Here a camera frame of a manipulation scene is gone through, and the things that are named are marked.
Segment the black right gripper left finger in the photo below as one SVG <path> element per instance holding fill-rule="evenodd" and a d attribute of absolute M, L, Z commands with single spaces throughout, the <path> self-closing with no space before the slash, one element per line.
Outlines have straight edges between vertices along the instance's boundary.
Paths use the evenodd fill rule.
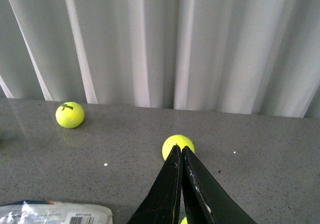
<path fill-rule="evenodd" d="M 129 224 L 177 224 L 182 192 L 183 160 L 174 145 L 148 195 L 128 221 Z"/>

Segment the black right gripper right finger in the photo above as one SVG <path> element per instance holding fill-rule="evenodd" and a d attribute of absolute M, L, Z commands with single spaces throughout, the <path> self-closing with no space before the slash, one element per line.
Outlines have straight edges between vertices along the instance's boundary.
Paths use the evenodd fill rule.
<path fill-rule="evenodd" d="M 189 224 L 254 224 L 189 147 L 182 150 L 182 191 Z"/>

